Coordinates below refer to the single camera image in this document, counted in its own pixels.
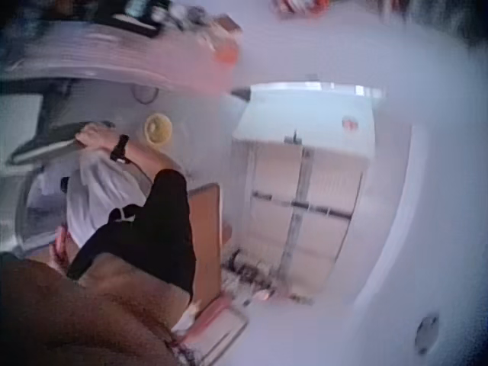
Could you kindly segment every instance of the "red object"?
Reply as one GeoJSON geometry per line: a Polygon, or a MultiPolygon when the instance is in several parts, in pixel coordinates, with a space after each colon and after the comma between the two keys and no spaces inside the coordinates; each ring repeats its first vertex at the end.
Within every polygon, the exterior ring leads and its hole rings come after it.
{"type": "Polygon", "coordinates": [[[278,11],[283,15],[317,15],[329,6],[329,0],[275,0],[278,11]]]}

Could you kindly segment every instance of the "woman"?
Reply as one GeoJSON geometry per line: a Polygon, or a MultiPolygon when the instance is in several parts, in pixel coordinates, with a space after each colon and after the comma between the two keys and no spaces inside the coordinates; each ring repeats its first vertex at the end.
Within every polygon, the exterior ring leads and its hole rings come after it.
{"type": "Polygon", "coordinates": [[[130,160],[152,188],[142,207],[113,209],[72,263],[61,230],[51,248],[57,273],[2,257],[2,360],[7,352],[15,364],[178,364],[169,329],[195,273],[185,178],[168,157],[106,127],[76,138],[130,160]]]}

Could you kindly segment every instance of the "black watch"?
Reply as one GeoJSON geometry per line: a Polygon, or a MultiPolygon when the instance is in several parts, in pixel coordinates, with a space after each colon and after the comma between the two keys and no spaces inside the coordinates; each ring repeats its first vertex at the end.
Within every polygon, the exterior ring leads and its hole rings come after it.
{"type": "Polygon", "coordinates": [[[122,162],[124,164],[130,163],[130,160],[125,157],[125,146],[127,145],[128,141],[128,135],[120,135],[119,142],[110,153],[111,160],[114,160],[115,162],[122,162]]]}

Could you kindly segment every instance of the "yellow cup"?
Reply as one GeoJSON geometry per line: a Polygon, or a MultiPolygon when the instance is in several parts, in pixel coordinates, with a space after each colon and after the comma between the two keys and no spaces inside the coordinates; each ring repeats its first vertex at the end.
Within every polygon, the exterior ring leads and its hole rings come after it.
{"type": "Polygon", "coordinates": [[[149,116],[144,124],[144,137],[147,143],[155,149],[165,145],[172,136],[173,126],[167,116],[154,113],[149,116]]]}

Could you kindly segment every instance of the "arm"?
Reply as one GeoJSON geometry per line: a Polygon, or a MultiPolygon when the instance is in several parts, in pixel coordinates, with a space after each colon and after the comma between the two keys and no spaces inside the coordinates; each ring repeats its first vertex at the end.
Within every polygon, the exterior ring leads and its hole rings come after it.
{"type": "MultiPolygon", "coordinates": [[[[102,148],[111,151],[117,145],[119,136],[115,130],[98,124],[89,124],[76,135],[76,139],[90,149],[102,148]]],[[[129,140],[125,156],[151,181],[154,181],[156,174],[163,169],[178,170],[176,163],[168,156],[136,141],[129,140]]]]}

